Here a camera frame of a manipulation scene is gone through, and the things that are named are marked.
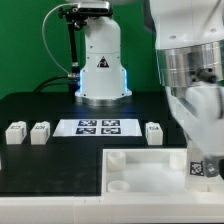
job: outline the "small white cube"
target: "small white cube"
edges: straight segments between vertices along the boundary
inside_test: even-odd
[[[149,122],[145,125],[145,135],[148,145],[162,145],[163,131],[159,123]]]
[[[22,144],[27,135],[26,122],[13,122],[5,132],[7,145]]]
[[[50,136],[50,123],[36,123],[30,132],[31,145],[45,145]]]

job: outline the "black tabletop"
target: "black tabletop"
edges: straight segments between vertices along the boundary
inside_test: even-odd
[[[172,118],[161,92],[136,93],[114,107],[72,102],[67,93],[15,93],[0,101],[0,196],[98,196],[101,194],[104,148],[149,148],[146,122],[160,123],[162,147],[185,147],[183,131]],[[52,137],[60,119],[138,119],[142,137]],[[6,145],[5,130],[14,121],[27,123],[21,145]],[[32,146],[29,132],[36,122],[51,124],[44,146]]]

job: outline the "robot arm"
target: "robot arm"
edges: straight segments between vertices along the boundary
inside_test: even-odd
[[[161,84],[174,118],[205,157],[207,176],[224,158],[224,27],[221,0],[150,0]]]
[[[94,106],[113,106],[126,102],[132,95],[127,88],[127,73],[120,61],[120,28],[113,21],[107,1],[70,0],[71,7],[60,8],[69,28],[71,51],[76,54],[74,30],[85,31],[86,64],[79,70],[72,61],[72,75],[77,77],[75,100]]]

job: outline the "white paper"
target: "white paper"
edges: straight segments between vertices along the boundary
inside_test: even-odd
[[[60,120],[53,137],[142,136],[137,119]]]

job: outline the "green wall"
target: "green wall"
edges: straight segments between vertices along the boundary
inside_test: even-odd
[[[41,27],[45,15],[63,0],[1,0],[0,16],[0,98],[18,92],[32,91],[42,81],[64,75],[49,58],[42,41]],[[134,91],[159,91],[154,37],[143,25],[140,0],[135,4],[116,6],[114,18],[122,31],[122,64],[128,70],[128,85]],[[46,27],[49,47],[67,70],[70,51],[65,21],[53,15]],[[83,32],[77,35],[84,45]],[[84,65],[79,48],[81,66]],[[66,91],[67,87],[50,87],[48,91]]]

